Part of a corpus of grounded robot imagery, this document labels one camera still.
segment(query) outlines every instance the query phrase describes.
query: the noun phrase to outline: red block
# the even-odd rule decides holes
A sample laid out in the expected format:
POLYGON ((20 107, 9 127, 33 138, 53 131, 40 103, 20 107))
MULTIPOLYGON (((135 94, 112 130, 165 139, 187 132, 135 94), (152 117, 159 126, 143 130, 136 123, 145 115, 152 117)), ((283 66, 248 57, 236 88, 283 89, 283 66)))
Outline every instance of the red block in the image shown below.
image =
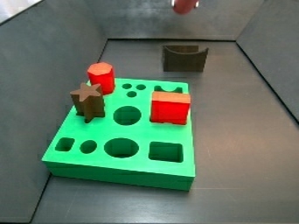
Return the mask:
POLYGON ((103 95, 112 94, 115 91, 115 71, 113 67, 105 63, 100 62, 92 64, 88 68, 88 79, 91 85, 100 84, 103 95))
POLYGON ((187 14, 193 9, 199 0, 175 0, 173 11, 179 14, 187 14))
POLYGON ((191 109, 191 95, 153 91, 152 123, 173 123, 184 125, 191 109))

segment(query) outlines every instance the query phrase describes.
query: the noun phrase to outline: red cube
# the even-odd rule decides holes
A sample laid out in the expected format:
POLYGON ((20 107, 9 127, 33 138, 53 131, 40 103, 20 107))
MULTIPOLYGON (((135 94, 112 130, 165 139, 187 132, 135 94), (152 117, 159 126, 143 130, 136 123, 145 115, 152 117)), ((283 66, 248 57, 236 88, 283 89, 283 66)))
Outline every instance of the red cube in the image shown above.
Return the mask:
POLYGON ((191 109, 191 95, 153 91, 152 123, 173 123, 184 125, 191 109))

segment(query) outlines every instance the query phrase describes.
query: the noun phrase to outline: green shape sorter board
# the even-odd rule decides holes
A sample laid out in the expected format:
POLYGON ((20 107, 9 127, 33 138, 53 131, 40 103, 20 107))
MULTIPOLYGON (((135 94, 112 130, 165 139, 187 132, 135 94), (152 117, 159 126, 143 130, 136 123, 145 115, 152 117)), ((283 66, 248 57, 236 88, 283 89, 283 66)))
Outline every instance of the green shape sorter board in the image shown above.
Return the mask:
POLYGON ((187 83, 116 79, 105 117, 85 123, 72 107, 41 158, 55 176, 189 191, 191 112, 187 125, 149 122, 153 91, 189 93, 187 83))

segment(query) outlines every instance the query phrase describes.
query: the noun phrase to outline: circular hole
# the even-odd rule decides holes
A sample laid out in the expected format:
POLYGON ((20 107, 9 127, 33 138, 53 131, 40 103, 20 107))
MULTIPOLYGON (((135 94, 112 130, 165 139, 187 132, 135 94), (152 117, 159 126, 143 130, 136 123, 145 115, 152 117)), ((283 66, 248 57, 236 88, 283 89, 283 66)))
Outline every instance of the circular hole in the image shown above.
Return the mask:
POLYGON ((128 93, 127 93, 127 96, 128 96, 128 97, 136 97, 136 92, 135 92, 135 91, 128 92, 128 93))
POLYGON ((132 87, 132 85, 129 83, 127 83, 127 84, 123 85, 123 88, 124 89, 129 89, 131 87, 132 87))
POLYGON ((137 89, 137 90, 144 90, 144 89, 145 89, 145 85, 143 85, 143 84, 137 85, 137 86, 136 86, 136 89, 137 89))
POLYGON ((137 108, 125 106, 119 108, 113 114, 113 119, 120 125, 132 125, 141 118, 141 112, 137 108))
POLYGON ((115 138, 105 143, 104 150, 113 158, 129 158, 139 150, 135 141, 127 138, 115 138))
POLYGON ((84 142, 81 145, 80 145, 80 151, 85 154, 89 154, 96 148, 97 148, 97 144, 95 141, 92 140, 88 140, 87 142, 84 142))

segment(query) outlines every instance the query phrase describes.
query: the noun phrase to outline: rectangular hole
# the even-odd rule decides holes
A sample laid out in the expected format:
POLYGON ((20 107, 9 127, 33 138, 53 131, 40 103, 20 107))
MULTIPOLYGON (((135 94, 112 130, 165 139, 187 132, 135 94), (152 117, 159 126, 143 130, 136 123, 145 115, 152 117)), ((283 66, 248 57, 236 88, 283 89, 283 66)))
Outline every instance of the rectangular hole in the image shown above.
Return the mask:
POLYGON ((183 161, 183 146, 179 143, 149 143, 149 159, 180 163, 183 161))
POLYGON ((73 143, 75 143, 73 138, 63 137, 56 144, 55 150, 56 151, 69 151, 73 143))

